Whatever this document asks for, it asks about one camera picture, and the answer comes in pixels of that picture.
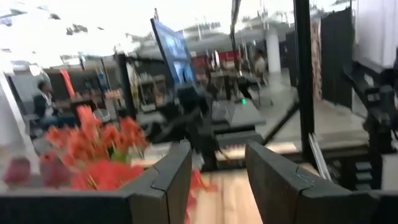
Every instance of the dark jacket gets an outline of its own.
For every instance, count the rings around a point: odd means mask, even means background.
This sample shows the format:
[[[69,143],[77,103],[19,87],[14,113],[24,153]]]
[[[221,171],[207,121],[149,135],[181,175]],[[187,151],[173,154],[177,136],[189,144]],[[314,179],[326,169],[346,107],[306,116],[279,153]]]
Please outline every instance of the dark jacket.
[[[45,109],[47,108],[47,102],[46,102],[44,96],[41,94],[34,96],[33,103],[35,106],[35,114],[39,118],[43,118],[45,115]],[[56,114],[58,114],[58,110],[54,109],[53,115],[56,115]]]

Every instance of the white shirt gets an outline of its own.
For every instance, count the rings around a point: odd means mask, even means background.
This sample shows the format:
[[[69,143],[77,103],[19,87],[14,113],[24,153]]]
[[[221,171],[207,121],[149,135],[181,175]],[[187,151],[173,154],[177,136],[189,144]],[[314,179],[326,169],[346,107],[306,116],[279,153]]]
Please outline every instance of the white shirt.
[[[45,112],[44,112],[44,117],[48,118],[51,117],[52,114],[54,113],[54,108],[52,108],[52,97],[51,95],[46,95],[43,92],[41,92],[42,96],[45,99]]]
[[[256,74],[263,74],[266,71],[267,62],[263,57],[259,57],[254,63]]]

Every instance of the white wall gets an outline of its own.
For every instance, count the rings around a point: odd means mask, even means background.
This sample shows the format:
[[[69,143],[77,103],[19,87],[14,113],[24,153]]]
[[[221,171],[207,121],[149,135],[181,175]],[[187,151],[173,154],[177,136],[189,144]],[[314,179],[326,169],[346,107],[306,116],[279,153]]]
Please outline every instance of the white wall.
[[[383,67],[391,67],[398,46],[398,2],[358,1],[356,39],[358,54]]]

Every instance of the man sitting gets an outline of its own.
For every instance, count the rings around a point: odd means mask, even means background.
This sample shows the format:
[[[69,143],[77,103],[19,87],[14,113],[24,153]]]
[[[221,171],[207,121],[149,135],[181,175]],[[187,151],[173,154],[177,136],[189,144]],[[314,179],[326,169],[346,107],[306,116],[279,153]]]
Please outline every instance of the man sitting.
[[[34,96],[33,101],[40,127],[44,130],[51,126],[62,128],[64,125],[68,125],[74,127],[76,125],[75,117],[73,115],[60,115],[59,110],[54,107],[51,85],[46,81],[40,81],[37,88],[40,90],[40,94]]]

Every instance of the monitor screen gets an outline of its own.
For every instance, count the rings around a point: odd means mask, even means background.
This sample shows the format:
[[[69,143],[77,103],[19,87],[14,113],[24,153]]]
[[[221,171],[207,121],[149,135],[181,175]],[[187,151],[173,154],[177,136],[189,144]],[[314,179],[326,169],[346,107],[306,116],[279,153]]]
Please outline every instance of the monitor screen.
[[[174,85],[194,81],[195,75],[192,61],[183,34],[174,32],[158,20],[151,19],[150,21],[160,52],[172,75]]]

